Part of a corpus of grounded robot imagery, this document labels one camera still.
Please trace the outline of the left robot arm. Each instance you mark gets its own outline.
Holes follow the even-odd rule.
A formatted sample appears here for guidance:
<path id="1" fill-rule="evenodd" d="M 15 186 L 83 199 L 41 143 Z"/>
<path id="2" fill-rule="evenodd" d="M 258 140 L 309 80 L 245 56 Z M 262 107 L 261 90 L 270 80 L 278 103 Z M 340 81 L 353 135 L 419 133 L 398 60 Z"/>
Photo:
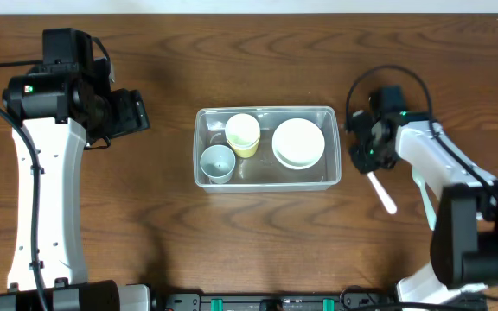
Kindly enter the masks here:
<path id="1" fill-rule="evenodd" d="M 90 282 L 80 235 L 84 152 L 150 126 L 138 91 L 112 90 L 108 55 L 77 29 L 47 29 L 42 58 L 3 92 L 19 176 L 16 247 L 0 310 L 148 310 L 150 288 Z"/>

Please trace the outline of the white plastic fork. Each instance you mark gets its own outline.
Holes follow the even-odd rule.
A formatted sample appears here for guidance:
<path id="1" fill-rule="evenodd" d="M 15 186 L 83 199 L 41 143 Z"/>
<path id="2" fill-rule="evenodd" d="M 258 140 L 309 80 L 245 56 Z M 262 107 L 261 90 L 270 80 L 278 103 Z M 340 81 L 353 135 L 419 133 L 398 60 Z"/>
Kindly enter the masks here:
<path id="1" fill-rule="evenodd" d="M 388 194 L 385 188 L 382 186 L 374 172 L 367 173 L 367 178 L 370 181 L 373 190 L 376 192 L 381 204 L 386 209 L 389 214 L 395 214 L 398 208 L 393 201 L 392 197 Z"/>

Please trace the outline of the pale green plastic spoon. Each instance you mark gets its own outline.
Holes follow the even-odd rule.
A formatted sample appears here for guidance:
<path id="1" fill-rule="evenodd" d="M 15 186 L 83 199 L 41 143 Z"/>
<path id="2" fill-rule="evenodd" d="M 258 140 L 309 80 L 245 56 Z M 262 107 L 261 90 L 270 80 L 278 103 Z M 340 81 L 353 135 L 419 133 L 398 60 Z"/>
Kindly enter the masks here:
<path id="1" fill-rule="evenodd" d="M 426 190 L 425 178 L 419 173 L 419 171 L 414 166 L 412 166 L 412 179 L 414 180 L 420 192 L 425 209 L 425 216 L 427 219 L 428 226 L 432 231 L 434 231 L 437 221 L 437 215 L 433 205 L 431 204 L 429 195 Z"/>

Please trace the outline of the grey plastic cup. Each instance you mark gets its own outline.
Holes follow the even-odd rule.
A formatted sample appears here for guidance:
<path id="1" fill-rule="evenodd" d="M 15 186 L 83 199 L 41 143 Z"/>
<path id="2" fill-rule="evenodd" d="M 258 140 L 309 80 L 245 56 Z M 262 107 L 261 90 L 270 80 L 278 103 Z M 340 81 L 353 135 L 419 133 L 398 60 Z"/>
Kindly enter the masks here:
<path id="1" fill-rule="evenodd" d="M 216 184 L 225 184 L 233 176 L 236 155 L 225 145 L 213 145 L 206 148 L 200 158 L 202 172 Z"/>

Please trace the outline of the white plastic bowl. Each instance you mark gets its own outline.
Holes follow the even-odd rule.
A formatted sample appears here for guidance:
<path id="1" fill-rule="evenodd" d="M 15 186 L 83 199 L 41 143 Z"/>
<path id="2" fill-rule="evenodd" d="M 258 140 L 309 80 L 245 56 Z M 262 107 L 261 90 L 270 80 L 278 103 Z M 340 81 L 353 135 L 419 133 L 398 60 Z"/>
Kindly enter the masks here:
<path id="1" fill-rule="evenodd" d="M 318 163 L 325 150 L 325 138 L 320 128 L 303 118 L 282 122 L 271 140 L 272 152 L 285 167 L 303 170 Z"/>

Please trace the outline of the yellow plastic cup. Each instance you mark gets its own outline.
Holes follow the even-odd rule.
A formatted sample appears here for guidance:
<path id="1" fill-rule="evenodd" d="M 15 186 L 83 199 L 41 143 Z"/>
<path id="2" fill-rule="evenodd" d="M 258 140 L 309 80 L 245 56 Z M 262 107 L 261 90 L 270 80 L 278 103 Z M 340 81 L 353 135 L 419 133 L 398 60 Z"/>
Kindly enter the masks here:
<path id="1" fill-rule="evenodd" d="M 241 146 L 235 143 L 232 143 L 230 140 L 227 140 L 228 145 L 233 149 L 233 152 L 241 157 L 241 158 L 250 158 L 254 156 L 259 147 L 259 140 L 257 139 L 254 143 L 248 146 Z"/>

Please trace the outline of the white plastic cup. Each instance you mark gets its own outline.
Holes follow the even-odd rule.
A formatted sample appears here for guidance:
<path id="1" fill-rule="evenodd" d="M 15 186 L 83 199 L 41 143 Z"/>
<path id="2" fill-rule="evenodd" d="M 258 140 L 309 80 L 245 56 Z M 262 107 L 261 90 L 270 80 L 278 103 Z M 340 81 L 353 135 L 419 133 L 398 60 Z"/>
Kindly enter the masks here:
<path id="1" fill-rule="evenodd" d="M 258 120 L 249 114 L 236 114 L 228 119 L 225 134 L 230 144 L 245 148 L 259 139 L 260 125 Z"/>

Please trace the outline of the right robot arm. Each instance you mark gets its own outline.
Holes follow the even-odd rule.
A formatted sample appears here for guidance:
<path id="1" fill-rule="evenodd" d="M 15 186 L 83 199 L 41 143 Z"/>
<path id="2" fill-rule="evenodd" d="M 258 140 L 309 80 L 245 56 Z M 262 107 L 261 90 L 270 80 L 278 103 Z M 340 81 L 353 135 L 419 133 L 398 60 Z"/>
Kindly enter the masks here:
<path id="1" fill-rule="evenodd" d="M 438 199 L 430 261 L 396 286 L 404 304 L 445 304 L 498 283 L 498 179 L 476 166 L 431 111 L 408 110 L 397 86 L 370 94 L 369 111 L 347 112 L 354 166 L 368 175 L 408 162 Z"/>

